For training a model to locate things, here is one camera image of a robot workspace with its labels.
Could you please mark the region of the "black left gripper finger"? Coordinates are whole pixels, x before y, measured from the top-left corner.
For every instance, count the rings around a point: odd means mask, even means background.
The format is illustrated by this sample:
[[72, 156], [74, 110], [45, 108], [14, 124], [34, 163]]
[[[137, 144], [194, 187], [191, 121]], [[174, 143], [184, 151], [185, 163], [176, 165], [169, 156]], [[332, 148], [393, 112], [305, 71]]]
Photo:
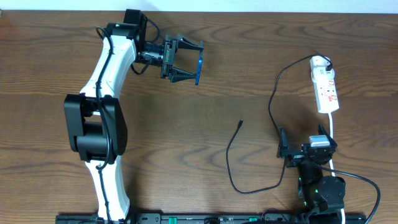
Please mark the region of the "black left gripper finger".
[[176, 39], [176, 49], [197, 50], [199, 51], [200, 58], [203, 58], [204, 41], [201, 40], [199, 44], [196, 44], [181, 34], [177, 34]]
[[179, 69], [177, 67], [172, 67], [170, 69], [169, 73], [169, 80], [171, 83], [176, 83], [184, 80], [189, 80], [189, 79], [197, 79], [196, 73], [191, 73], [182, 69]]

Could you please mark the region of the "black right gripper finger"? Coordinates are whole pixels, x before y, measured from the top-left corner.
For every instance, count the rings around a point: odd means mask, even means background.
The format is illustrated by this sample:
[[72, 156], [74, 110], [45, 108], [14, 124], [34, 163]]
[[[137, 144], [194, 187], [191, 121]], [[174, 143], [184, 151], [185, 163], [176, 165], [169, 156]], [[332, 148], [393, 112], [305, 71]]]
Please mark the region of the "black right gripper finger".
[[281, 158], [285, 157], [289, 152], [289, 144], [285, 133], [285, 129], [283, 127], [280, 127], [279, 131], [280, 131], [280, 138], [279, 138], [279, 146], [277, 149], [277, 157]]
[[326, 138], [328, 139], [330, 146], [331, 147], [336, 147], [336, 142], [335, 140], [331, 137], [330, 133], [323, 127], [322, 124], [318, 125], [318, 134], [320, 136], [326, 136]]

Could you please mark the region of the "blue Galaxy smartphone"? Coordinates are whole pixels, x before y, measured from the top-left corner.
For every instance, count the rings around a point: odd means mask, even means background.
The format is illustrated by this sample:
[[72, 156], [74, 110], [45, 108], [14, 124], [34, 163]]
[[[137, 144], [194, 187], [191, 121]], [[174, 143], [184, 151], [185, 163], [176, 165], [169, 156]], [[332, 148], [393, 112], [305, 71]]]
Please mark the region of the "blue Galaxy smartphone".
[[200, 58], [198, 59], [198, 63], [197, 63], [197, 72], [196, 72], [196, 75], [195, 75], [195, 84], [196, 84], [196, 85], [199, 85], [199, 82], [200, 82], [202, 65], [203, 65], [203, 58], [200, 57]]

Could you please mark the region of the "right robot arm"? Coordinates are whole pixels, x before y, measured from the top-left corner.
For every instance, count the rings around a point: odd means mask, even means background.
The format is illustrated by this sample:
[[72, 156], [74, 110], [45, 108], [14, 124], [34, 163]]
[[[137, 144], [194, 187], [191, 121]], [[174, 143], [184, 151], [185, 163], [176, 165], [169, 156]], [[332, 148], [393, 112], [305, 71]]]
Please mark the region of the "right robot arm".
[[298, 169], [298, 195], [305, 205], [300, 218], [305, 223], [318, 219], [336, 222], [341, 209], [345, 207], [346, 182], [341, 177], [323, 175], [321, 165], [329, 163], [336, 152], [337, 143], [322, 125], [318, 134], [309, 137], [300, 150], [290, 150], [285, 129], [281, 127], [277, 157], [284, 159], [288, 168]]

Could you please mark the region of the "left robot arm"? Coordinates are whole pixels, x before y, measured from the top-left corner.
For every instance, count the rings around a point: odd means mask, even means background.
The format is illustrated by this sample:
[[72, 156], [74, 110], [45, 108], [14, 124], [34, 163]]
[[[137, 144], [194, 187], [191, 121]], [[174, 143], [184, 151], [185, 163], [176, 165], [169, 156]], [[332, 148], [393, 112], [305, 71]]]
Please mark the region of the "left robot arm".
[[122, 22], [96, 27], [103, 49], [94, 72], [78, 94], [68, 94], [64, 112], [71, 150], [88, 168], [96, 190], [98, 211], [89, 222], [131, 223], [121, 158], [127, 146], [127, 124], [119, 102], [128, 71], [143, 64], [160, 68], [160, 76], [176, 83], [200, 81], [204, 43], [181, 34], [162, 42], [146, 40], [151, 20], [140, 10], [128, 9]]

